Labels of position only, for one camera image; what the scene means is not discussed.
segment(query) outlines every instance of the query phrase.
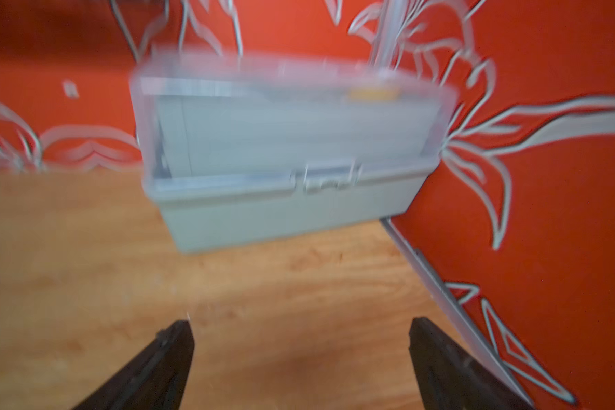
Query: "plastic storage box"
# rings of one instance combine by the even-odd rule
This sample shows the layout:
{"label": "plastic storage box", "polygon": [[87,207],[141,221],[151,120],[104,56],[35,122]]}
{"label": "plastic storage box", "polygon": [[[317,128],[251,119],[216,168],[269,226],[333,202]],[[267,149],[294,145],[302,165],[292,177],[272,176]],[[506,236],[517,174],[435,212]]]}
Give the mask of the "plastic storage box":
{"label": "plastic storage box", "polygon": [[406,211],[454,92],[366,64],[158,54],[131,78],[143,187],[182,251]]}

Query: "wall decal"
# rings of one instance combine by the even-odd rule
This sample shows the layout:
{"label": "wall decal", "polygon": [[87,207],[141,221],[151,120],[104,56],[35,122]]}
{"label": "wall decal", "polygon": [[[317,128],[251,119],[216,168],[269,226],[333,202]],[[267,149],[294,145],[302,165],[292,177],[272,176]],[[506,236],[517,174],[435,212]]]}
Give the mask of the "wall decal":
{"label": "wall decal", "polygon": [[[405,19],[394,45],[394,69],[410,58],[419,78],[459,90],[461,97],[441,149],[442,160],[483,203],[492,228],[491,245],[497,250],[508,229],[513,192],[510,171],[500,156],[558,140],[615,135],[615,96],[583,96],[539,106],[518,105],[490,118],[479,118],[477,114],[492,97],[498,75],[492,58],[481,56],[476,50],[471,17],[485,3],[486,0],[472,5],[463,0],[406,0]],[[381,3],[373,3],[363,9],[351,23],[349,34],[372,43],[375,32],[365,24],[377,21],[381,8]],[[429,29],[428,12],[438,9],[446,9],[456,16],[459,32],[419,41]],[[464,76],[452,75],[463,71]],[[479,87],[480,96],[469,99],[468,91]],[[540,128],[529,132],[534,123]],[[500,197],[488,192],[487,172],[500,179]]]}
{"label": "wall decal", "polygon": [[[37,135],[15,112],[0,103],[0,122],[12,124],[18,143],[0,135],[0,168],[26,170],[89,170],[98,166],[114,170],[140,168],[141,154],[136,139],[114,127],[101,125],[60,125]],[[54,155],[50,146],[66,143]]]}
{"label": "wall decal", "polygon": [[444,285],[453,293],[460,306],[466,304],[481,292],[481,288],[478,285],[471,283],[445,282]]}
{"label": "wall decal", "polygon": [[127,23],[123,19],[123,15],[121,13],[121,9],[119,8],[117,0],[109,0],[109,6],[111,7],[112,14],[114,14],[114,18],[119,24],[119,28],[123,32],[123,36],[125,36],[125,41],[130,47],[132,56],[134,57],[134,61],[139,62],[144,57],[144,55],[148,51],[152,38],[155,37],[155,34],[162,31],[168,23],[168,9],[170,0],[163,1],[164,5],[162,14],[157,16],[155,20],[148,24],[148,26],[143,32],[139,44],[137,44],[134,38],[132,38],[132,33],[130,32]]}
{"label": "wall decal", "polygon": [[[480,296],[481,288],[473,283],[445,282],[445,286],[453,291],[463,291],[455,295],[460,306],[466,309],[477,308],[469,303]],[[575,404],[576,398],[556,381],[544,368],[533,358],[533,355],[524,347],[513,332],[503,323],[494,311],[492,304],[487,298],[480,297],[480,308],[483,314],[485,327],[490,336],[492,348],[500,357],[502,363],[511,371],[524,377],[526,380],[541,387],[555,397],[567,403]]]}
{"label": "wall decal", "polygon": [[326,3],[332,22],[335,23],[335,26],[338,26],[342,20],[342,4],[344,0],[324,0],[324,2]]}

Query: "floral wall design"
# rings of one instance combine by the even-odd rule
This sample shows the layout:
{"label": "floral wall design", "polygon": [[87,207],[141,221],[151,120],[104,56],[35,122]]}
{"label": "floral wall design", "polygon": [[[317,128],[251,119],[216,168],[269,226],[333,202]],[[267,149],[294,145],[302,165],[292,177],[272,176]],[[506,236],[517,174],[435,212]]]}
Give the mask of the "floral wall design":
{"label": "floral wall design", "polygon": [[615,2],[403,4],[392,66],[460,97],[393,225],[537,408],[615,408]]}
{"label": "floral wall design", "polygon": [[389,4],[391,67],[459,92],[394,226],[538,408],[614,409],[615,1],[0,0],[0,169],[137,169],[148,54],[368,60]]}

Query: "white leaf pattern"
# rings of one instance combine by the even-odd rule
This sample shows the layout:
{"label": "white leaf pattern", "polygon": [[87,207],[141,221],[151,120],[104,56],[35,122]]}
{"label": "white leaf pattern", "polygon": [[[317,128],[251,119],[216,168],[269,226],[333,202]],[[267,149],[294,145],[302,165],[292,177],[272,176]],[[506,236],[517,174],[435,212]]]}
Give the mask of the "white leaf pattern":
{"label": "white leaf pattern", "polygon": [[348,33],[353,36],[363,38],[367,43],[371,44],[376,38],[376,33],[365,27],[365,24],[370,21],[377,21],[380,17],[382,3],[371,3],[365,7],[351,22]]}
{"label": "white leaf pattern", "polygon": [[[471,170],[477,177],[479,177],[482,184],[485,182],[485,176],[483,171],[478,165],[470,163],[469,161],[461,162],[458,160],[458,156],[451,151],[451,148],[457,148],[459,150],[467,151],[476,155],[478,158],[482,158],[487,165],[494,168],[501,176],[502,180],[502,200],[499,211],[495,209],[490,196],[485,192],[483,187],[476,183],[471,177],[469,177],[462,169]],[[508,227],[508,218],[510,215],[510,201],[512,199],[512,179],[508,168],[499,159],[493,155],[489,155],[481,148],[469,144],[467,142],[453,140],[447,144],[447,147],[443,149],[442,160],[444,164],[456,175],[464,184],[469,186],[476,195],[478,195],[481,202],[483,202],[487,213],[490,216],[490,222],[492,225],[492,248],[497,250],[501,245],[506,234],[506,228]]]}
{"label": "white leaf pattern", "polygon": [[111,7],[111,12],[116,19],[119,28],[123,32],[123,36],[125,37],[125,41],[128,43],[130,47],[130,51],[132,52],[132,56],[134,57],[134,61],[139,62],[144,57],[146,52],[148,51],[148,46],[150,44],[150,40],[155,37],[160,31],[162,31],[166,25],[168,24],[168,13],[169,13],[169,1],[164,0],[163,11],[162,13],[156,17],[155,20],[150,22],[146,29],[143,31],[143,35],[141,36],[141,40],[139,44],[136,44],[134,38],[132,37],[132,33],[130,32],[130,28],[128,24],[123,19],[123,15],[121,13],[121,8],[117,3],[117,0],[109,0],[109,6]]}
{"label": "white leaf pattern", "polygon": [[[477,100],[461,99],[459,101],[449,121],[441,154],[443,162],[453,175],[469,186],[483,202],[492,225],[492,248],[496,250],[502,244],[508,229],[512,196],[510,173],[497,158],[498,155],[520,152],[558,140],[593,135],[615,135],[615,96],[585,96],[555,104],[514,106],[492,118],[477,119],[479,112],[494,94],[497,84],[496,64],[492,58],[481,57],[476,51],[474,30],[471,24],[472,16],[479,12],[483,4],[485,0],[477,0],[469,4],[465,0],[404,0],[402,6],[405,10],[405,17],[398,32],[390,34],[395,35],[397,39],[390,47],[395,55],[394,69],[404,61],[403,54],[408,53],[412,55],[418,78],[440,86],[457,88],[461,95],[463,95],[462,91],[470,90],[472,87],[479,85],[484,87],[482,95]],[[353,20],[349,34],[374,43],[376,33],[365,27],[365,24],[380,18],[381,6],[379,3],[374,3],[363,9]],[[426,43],[413,40],[413,36],[422,35],[428,30],[430,22],[424,20],[424,12],[436,6],[444,7],[455,14],[460,25],[460,32],[435,40],[428,37],[430,40]],[[437,55],[448,55],[449,57],[446,61],[438,61]],[[470,69],[464,82],[457,83],[451,79],[451,73],[456,67],[460,69],[462,66],[469,66]],[[532,125],[534,121],[538,128],[533,131],[527,125]],[[470,136],[491,137],[487,140],[493,144],[481,147],[460,141],[461,138]],[[492,138],[496,140],[502,136],[510,137],[509,143],[501,144],[500,141],[499,143],[492,141]],[[483,189],[486,176],[482,167],[464,160],[454,152],[454,149],[473,153],[501,175],[503,198],[498,209]]]}
{"label": "white leaf pattern", "polygon": [[338,26],[342,20],[342,4],[344,0],[324,0],[324,2],[326,3],[332,22],[335,23],[335,26]]}
{"label": "white leaf pattern", "polygon": [[14,168],[16,170],[25,170],[26,165],[32,165],[34,168],[41,167],[42,147],[39,142],[39,137],[34,130],[15,112],[0,102],[0,120],[8,121],[21,130],[25,131],[25,135],[20,130],[16,130],[18,139],[22,145],[23,153],[12,146],[8,141],[0,138],[0,164]]}
{"label": "white leaf pattern", "polygon": [[191,24],[191,28],[196,35],[205,40],[214,52],[218,55],[223,55],[223,47],[221,42],[216,38],[212,30],[202,25],[196,18],[196,14],[193,11],[193,7],[189,0],[181,0],[182,2],[182,18],[180,22],[180,34],[178,35],[178,50],[182,52],[184,46],[184,39],[187,33],[187,23]]}

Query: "orange wall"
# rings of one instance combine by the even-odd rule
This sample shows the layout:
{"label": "orange wall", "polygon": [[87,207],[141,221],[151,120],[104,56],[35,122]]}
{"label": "orange wall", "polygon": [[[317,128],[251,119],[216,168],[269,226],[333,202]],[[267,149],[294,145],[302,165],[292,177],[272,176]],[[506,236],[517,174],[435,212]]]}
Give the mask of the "orange wall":
{"label": "orange wall", "polygon": [[[417,44],[469,44],[468,23],[477,60],[445,81],[464,103],[445,163],[394,225],[538,408],[615,409],[615,1],[487,0],[466,23],[446,6],[420,18]],[[453,51],[432,54],[442,68]]]}

